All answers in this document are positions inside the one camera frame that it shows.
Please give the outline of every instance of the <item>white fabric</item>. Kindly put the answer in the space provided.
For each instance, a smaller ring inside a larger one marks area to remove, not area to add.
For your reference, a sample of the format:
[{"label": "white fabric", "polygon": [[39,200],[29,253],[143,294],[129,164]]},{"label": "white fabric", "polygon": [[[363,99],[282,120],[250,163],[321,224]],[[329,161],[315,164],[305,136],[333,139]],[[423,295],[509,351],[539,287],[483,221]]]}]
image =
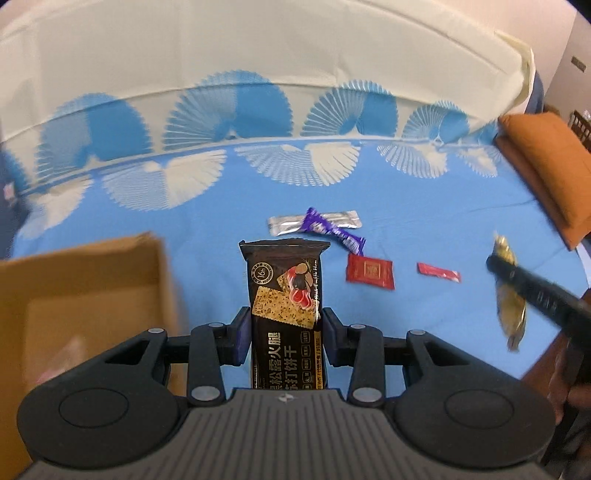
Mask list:
[{"label": "white fabric", "polygon": [[534,78],[535,78],[535,59],[534,51],[531,47],[520,40],[515,38],[508,33],[497,30],[496,34],[505,40],[511,47],[516,49],[522,58],[522,71],[524,72],[524,82],[521,92],[513,102],[512,108],[508,113],[525,113],[527,104],[530,101],[532,92],[534,91]]},{"label": "white fabric", "polygon": [[68,103],[88,93],[127,100],[157,153],[182,91],[220,72],[280,87],[292,136],[321,95],[354,80],[396,96],[399,125],[444,100],[475,130],[514,106],[531,73],[517,48],[433,0],[46,0],[2,30],[0,63],[2,138],[33,178],[43,125],[89,108]]}]

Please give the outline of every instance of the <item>gold wrapper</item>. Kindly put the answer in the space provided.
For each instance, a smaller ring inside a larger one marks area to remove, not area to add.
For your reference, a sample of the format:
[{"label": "gold wrapper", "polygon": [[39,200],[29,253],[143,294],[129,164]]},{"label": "gold wrapper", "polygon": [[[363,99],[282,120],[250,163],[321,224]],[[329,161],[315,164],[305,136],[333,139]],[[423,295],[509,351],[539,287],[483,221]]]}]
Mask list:
[{"label": "gold wrapper", "polygon": [[[495,235],[495,254],[512,265],[517,258],[504,236]],[[525,300],[515,290],[501,281],[496,283],[496,309],[507,340],[509,351],[518,350],[525,333]]]}]

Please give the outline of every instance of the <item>cracker package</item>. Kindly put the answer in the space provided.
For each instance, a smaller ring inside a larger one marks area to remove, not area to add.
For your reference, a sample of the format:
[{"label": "cracker package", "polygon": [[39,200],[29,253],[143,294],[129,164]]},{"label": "cracker package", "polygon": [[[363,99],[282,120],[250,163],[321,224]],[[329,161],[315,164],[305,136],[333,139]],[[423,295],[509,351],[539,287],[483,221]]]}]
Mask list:
[{"label": "cracker package", "polygon": [[252,309],[252,388],[323,388],[320,254],[329,246],[301,238],[240,242]]}]

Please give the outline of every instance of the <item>red packet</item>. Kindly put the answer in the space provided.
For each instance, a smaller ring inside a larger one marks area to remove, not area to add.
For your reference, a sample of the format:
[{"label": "red packet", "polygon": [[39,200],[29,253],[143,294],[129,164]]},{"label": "red packet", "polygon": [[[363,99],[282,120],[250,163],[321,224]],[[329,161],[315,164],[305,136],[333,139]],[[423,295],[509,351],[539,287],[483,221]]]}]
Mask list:
[{"label": "red packet", "polygon": [[462,276],[459,272],[454,270],[444,270],[443,268],[434,267],[425,263],[417,263],[418,272],[423,275],[429,275],[431,277],[445,278],[454,282],[460,283]]},{"label": "red packet", "polygon": [[347,281],[367,283],[376,287],[394,289],[392,262],[380,258],[362,257],[349,254],[347,262]]}]

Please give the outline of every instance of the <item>candy wrapper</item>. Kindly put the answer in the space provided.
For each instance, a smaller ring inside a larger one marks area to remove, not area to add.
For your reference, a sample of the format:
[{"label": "candy wrapper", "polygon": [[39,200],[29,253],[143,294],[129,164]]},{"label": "candy wrapper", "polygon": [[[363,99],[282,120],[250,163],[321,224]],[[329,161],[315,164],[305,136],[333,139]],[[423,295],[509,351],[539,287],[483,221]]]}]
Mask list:
[{"label": "candy wrapper", "polygon": [[[322,213],[322,217],[334,223],[339,228],[361,228],[361,220],[355,210],[336,213]],[[282,217],[271,217],[268,220],[269,233],[272,236],[285,235],[287,233],[299,232],[305,215],[286,215]]]},{"label": "candy wrapper", "polygon": [[462,276],[455,270],[445,270],[425,263],[417,263],[417,269],[419,273],[429,275],[430,277],[445,278],[446,280],[452,280],[457,283],[462,281]]},{"label": "candy wrapper", "polygon": [[365,238],[353,235],[346,232],[334,223],[329,222],[326,218],[316,211],[315,208],[308,208],[306,217],[302,222],[300,232],[314,232],[321,235],[333,235],[340,240],[340,242],[355,255],[363,255],[363,246],[365,245]]},{"label": "candy wrapper", "polygon": [[[495,237],[494,254],[512,265],[517,265],[517,258],[504,236]],[[525,300],[517,295],[509,285],[497,280],[496,309],[499,321],[507,340],[507,348],[511,352],[518,350],[519,343],[525,333],[526,306]]]},{"label": "candy wrapper", "polygon": [[394,273],[389,260],[349,254],[346,278],[348,282],[367,283],[394,290]]}]

